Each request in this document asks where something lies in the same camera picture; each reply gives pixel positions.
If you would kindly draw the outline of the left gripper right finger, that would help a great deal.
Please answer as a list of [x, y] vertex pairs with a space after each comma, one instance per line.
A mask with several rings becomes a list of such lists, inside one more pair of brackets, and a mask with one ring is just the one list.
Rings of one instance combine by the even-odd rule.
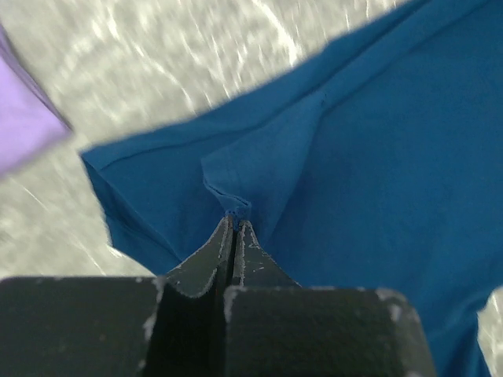
[[433, 376], [417, 311], [387, 288], [301, 287], [237, 234], [224, 294], [227, 376]]

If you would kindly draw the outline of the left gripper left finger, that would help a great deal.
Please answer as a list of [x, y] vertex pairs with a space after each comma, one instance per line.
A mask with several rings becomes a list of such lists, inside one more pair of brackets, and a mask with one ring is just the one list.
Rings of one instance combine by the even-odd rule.
[[4, 376], [217, 376], [233, 222], [156, 277], [1, 282]]

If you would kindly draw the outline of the blue t shirt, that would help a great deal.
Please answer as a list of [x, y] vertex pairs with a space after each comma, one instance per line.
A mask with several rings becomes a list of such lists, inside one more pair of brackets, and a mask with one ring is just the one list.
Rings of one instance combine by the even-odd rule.
[[441, 376], [488, 375], [501, 2], [408, 2], [257, 90], [82, 159], [113, 246], [153, 273], [231, 214], [301, 284], [402, 292]]

